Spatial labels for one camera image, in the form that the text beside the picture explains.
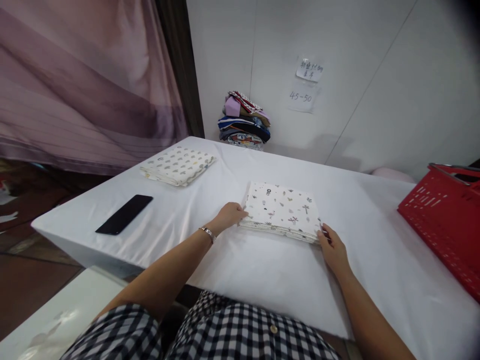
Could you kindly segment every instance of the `purple curtain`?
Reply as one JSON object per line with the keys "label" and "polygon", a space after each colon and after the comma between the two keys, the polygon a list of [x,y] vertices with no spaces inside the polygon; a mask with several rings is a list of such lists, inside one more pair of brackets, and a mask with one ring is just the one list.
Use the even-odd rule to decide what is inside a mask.
{"label": "purple curtain", "polygon": [[153,1],[0,6],[0,157],[116,175],[188,136]]}

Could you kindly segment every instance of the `bracelet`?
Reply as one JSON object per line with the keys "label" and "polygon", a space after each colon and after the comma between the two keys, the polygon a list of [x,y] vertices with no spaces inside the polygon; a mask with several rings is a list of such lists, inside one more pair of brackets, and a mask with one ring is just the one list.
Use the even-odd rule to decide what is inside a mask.
{"label": "bracelet", "polygon": [[217,237],[214,235],[214,233],[211,232],[210,229],[206,228],[205,226],[204,227],[199,227],[199,229],[203,230],[204,232],[206,232],[208,234],[208,236],[210,236],[211,244],[213,245],[215,243],[215,240],[217,240]]}

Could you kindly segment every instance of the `floor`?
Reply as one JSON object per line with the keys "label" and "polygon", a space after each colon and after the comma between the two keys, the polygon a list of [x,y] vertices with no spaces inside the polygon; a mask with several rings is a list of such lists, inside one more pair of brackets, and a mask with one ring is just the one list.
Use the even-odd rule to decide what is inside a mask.
{"label": "floor", "polygon": [[[45,177],[43,173],[33,172],[33,185],[23,186],[18,198],[0,205],[0,216],[18,211],[16,219],[0,223],[0,289],[3,294],[0,297],[0,341],[83,271],[79,263],[37,233],[30,226],[31,222],[108,179],[87,175],[79,178],[69,173],[56,173],[52,179],[50,175]],[[199,289],[186,285],[176,300],[190,308],[199,293]],[[353,342],[321,333],[342,359],[361,359]]]}

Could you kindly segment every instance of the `hand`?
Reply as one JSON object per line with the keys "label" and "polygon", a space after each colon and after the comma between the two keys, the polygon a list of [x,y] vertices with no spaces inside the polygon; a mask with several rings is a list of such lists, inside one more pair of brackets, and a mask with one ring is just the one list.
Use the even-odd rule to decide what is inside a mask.
{"label": "hand", "polygon": [[323,251],[323,258],[328,267],[335,274],[338,280],[352,274],[349,258],[347,257],[347,249],[340,237],[327,224],[323,224],[323,230],[327,232],[328,239],[323,231],[317,231],[318,240]]}
{"label": "hand", "polygon": [[205,226],[210,229],[215,236],[218,236],[225,229],[228,229],[234,224],[238,224],[240,220],[248,214],[248,212],[242,209],[239,203],[228,202],[221,208],[218,215]]}

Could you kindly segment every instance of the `white tablecloth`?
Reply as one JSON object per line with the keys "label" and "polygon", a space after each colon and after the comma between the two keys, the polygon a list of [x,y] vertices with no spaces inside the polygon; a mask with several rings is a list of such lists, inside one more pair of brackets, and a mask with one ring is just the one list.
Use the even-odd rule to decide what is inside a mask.
{"label": "white tablecloth", "polygon": [[[303,190],[315,196],[359,281],[418,359],[471,353],[480,334],[479,304],[396,211],[413,184],[195,137],[178,144],[212,154],[217,162],[187,187],[146,179],[139,164],[32,226],[74,258],[88,249],[99,252],[99,259],[108,255],[146,268],[225,203],[241,202],[249,181]],[[153,201],[121,234],[95,233],[136,194]],[[340,290],[322,253],[307,243],[230,228],[188,283],[352,338]]]}

